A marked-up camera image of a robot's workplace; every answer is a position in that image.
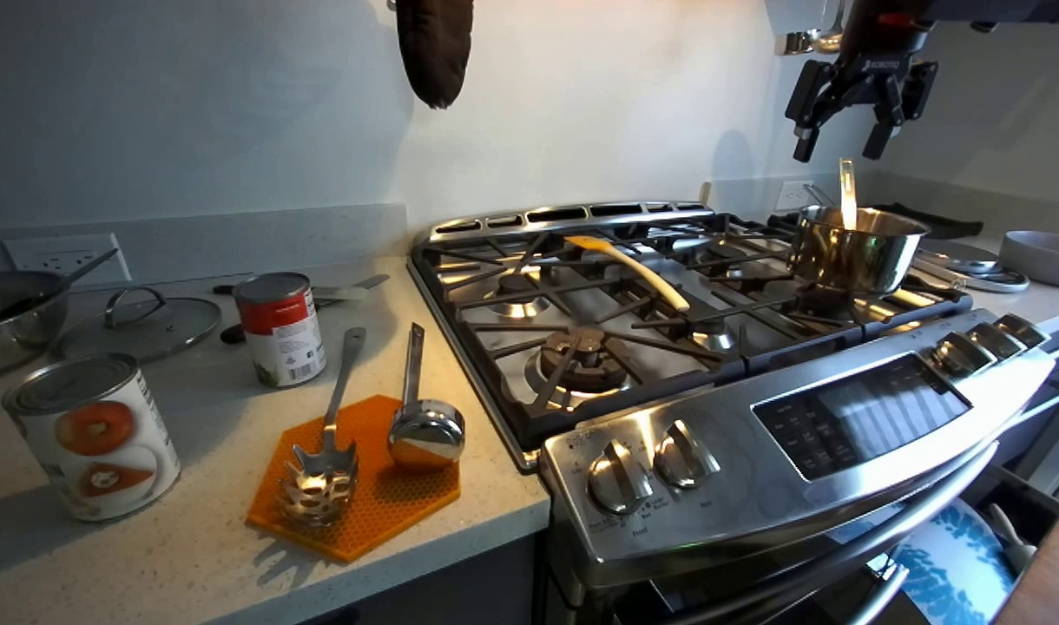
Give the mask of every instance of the saucepan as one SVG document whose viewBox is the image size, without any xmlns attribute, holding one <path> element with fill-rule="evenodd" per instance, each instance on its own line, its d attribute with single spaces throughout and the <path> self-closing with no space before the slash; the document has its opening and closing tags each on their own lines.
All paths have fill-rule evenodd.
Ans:
<svg viewBox="0 0 1059 625">
<path fill-rule="evenodd" d="M 0 272 L 0 373 L 47 352 L 47 345 L 66 328 L 68 284 L 114 254 L 119 250 L 107 250 L 74 276 Z"/>
<path fill-rule="evenodd" d="M 817 213 L 797 231 L 796 272 L 822 291 L 890 294 L 928 232 L 923 221 L 883 210 L 859 210 L 852 231 L 840 213 Z"/>
</svg>

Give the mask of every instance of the can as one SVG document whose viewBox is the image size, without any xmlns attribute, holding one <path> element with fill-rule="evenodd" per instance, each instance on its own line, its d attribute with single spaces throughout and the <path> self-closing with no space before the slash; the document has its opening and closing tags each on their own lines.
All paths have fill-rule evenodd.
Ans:
<svg viewBox="0 0 1059 625">
<path fill-rule="evenodd" d="M 145 374 L 124 353 L 45 366 L 2 393 L 2 409 L 77 522 L 141 512 L 180 476 Z"/>
<path fill-rule="evenodd" d="M 303 386 L 325 368 L 311 280 L 295 272 L 234 287 L 253 373 L 265 386 Z"/>
</svg>

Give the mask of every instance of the oven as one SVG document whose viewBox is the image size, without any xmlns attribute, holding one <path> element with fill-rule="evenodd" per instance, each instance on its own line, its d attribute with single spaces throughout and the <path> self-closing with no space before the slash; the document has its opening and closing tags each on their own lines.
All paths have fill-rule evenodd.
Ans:
<svg viewBox="0 0 1059 625">
<path fill-rule="evenodd" d="M 942 280 L 883 300 L 796 272 L 797 217 L 545 206 L 411 247 L 521 471 L 553 493 L 553 622 L 750 622 L 947 506 L 1052 373 Z"/>
</svg>

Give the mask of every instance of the white wall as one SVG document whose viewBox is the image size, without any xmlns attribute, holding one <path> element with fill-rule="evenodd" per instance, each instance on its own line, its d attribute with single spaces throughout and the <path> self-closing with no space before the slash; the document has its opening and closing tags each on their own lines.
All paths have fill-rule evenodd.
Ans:
<svg viewBox="0 0 1059 625">
<path fill-rule="evenodd" d="M 789 28 L 822 0 L 474 0 L 469 88 L 412 102 L 386 0 L 0 0 L 0 226 L 698 196 L 810 168 Z"/>
<path fill-rule="evenodd" d="M 947 23 L 923 57 L 942 64 L 929 110 L 905 125 L 883 168 L 1059 206 L 1059 23 L 1003 23 L 994 36 Z"/>
</svg>

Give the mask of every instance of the orange cutting board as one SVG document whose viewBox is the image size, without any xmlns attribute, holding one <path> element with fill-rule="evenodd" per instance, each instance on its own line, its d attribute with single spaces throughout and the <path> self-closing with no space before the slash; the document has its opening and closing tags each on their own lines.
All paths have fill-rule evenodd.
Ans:
<svg viewBox="0 0 1059 625">
<path fill-rule="evenodd" d="M 338 523 L 303 529 L 282 512 L 282 478 L 288 471 L 290 444 L 316 448 L 322 419 L 308 419 L 282 433 L 249 503 L 245 523 L 316 549 L 338 563 L 355 563 L 356 557 L 457 501 L 457 467 L 421 471 L 392 461 L 386 439 L 397 406 L 398 398 L 367 397 L 340 409 L 338 441 L 356 444 L 356 483 L 351 506 Z"/>
</svg>

